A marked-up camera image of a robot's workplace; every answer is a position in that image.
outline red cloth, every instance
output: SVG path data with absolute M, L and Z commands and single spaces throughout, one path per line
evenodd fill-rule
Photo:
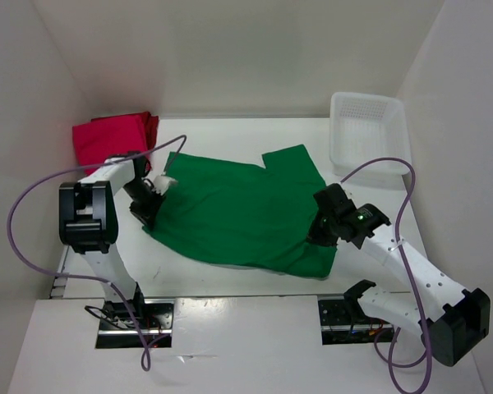
M 73 146 L 81 166 L 102 163 L 113 154 L 152 149 L 157 140 L 159 117 L 149 112 L 92 119 L 73 126 Z M 95 170 L 87 170 L 87 175 Z

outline green cloth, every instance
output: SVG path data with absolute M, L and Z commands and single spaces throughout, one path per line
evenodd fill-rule
M 327 277 L 335 248 L 305 242 L 325 182 L 303 145 L 263 155 L 254 164 L 180 153 L 155 222 L 157 241 L 206 263 Z

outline white table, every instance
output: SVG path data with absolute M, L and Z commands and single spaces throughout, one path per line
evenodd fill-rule
M 316 297 L 177 299 L 170 349 L 96 350 L 98 321 L 84 305 L 102 300 L 41 300 L 35 306 L 9 394 L 89 393 L 395 393 L 371 344 L 322 346 Z M 396 360 L 422 353 L 400 336 Z M 408 391 L 423 365 L 397 371 Z M 484 394 L 471 354 L 453 368 L 434 363 L 426 394 Z
M 184 153 L 263 165 L 266 152 L 304 144 L 320 174 L 329 184 L 339 181 L 329 160 L 329 119 L 168 119 L 159 123 L 158 141 L 188 136 Z M 172 149 L 157 152 L 154 172 L 160 172 Z M 387 186 L 345 184 L 356 205 L 372 203 L 391 220 L 396 218 L 405 197 L 400 176 Z M 279 296 L 339 294 L 362 279 L 370 279 L 390 291 L 406 291 L 374 259 L 340 243 L 330 276 L 325 280 L 307 279 L 270 273 L 259 269 L 237 269 L 212 266 L 182 257 L 153 240 L 141 230 L 141 224 L 130 214 L 130 198 L 123 192 L 116 197 L 119 219 L 117 245 L 127 270 L 140 284 L 146 297 L 186 296 Z M 409 205 L 402 221 L 403 235 L 424 253 L 422 240 Z M 70 251 L 64 261 L 69 273 L 92 274 L 90 267 Z M 69 280 L 64 298 L 103 297 L 100 284 Z

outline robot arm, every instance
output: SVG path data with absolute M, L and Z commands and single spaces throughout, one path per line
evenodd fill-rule
M 490 299 L 480 289 L 473 292 L 444 275 L 403 237 L 374 205 L 356 208 L 339 184 L 314 195 L 319 212 L 307 240 L 335 246 L 338 238 L 351 242 L 410 286 L 399 246 L 408 257 L 427 316 L 433 356 L 444 365 L 455 365 L 489 332 Z M 374 282 L 361 281 L 345 293 L 352 313 L 381 318 L 421 335 L 417 305 L 402 294 L 389 293 Z
M 106 163 L 117 161 L 111 157 Z M 117 285 L 138 318 L 145 316 L 144 296 L 129 275 L 117 250 L 118 221 L 113 196 L 124 189 L 131 197 L 131 213 L 153 228 L 171 179 L 145 179 L 146 158 L 101 167 L 78 182 L 66 182 L 59 189 L 59 235 L 63 244 L 84 256 L 97 277 Z M 119 318 L 128 313 L 117 293 L 103 284 L 106 308 Z

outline white wall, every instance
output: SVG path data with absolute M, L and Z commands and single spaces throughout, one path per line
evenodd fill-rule
M 447 0 L 400 90 L 429 257 L 492 300 L 474 351 L 493 394 L 493 0 Z
M 0 0 L 0 393 L 6 392 L 35 299 L 48 279 L 9 250 L 5 221 L 15 197 L 45 173 L 75 162 L 71 126 L 90 110 L 30 2 Z M 28 199 L 15 230 L 32 260 L 56 268 L 57 182 Z
M 104 111 L 328 115 L 395 95 L 443 0 L 35 0 Z

